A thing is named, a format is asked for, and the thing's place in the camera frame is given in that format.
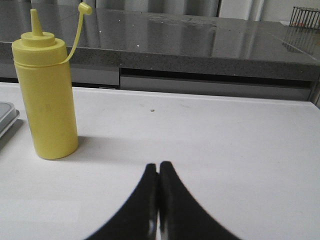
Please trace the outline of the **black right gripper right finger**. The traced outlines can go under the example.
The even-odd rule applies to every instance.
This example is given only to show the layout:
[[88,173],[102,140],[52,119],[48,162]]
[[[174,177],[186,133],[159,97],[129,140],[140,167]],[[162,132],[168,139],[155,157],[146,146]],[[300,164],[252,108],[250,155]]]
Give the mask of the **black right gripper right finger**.
[[195,200],[169,161],[160,164],[158,189],[162,240],[238,239]]

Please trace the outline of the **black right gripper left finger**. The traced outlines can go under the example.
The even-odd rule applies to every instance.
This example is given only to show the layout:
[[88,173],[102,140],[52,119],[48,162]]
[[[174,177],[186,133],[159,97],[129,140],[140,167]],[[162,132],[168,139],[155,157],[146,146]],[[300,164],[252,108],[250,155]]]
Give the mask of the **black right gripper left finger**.
[[121,208],[88,240],[154,240],[158,224],[158,173],[149,163]]

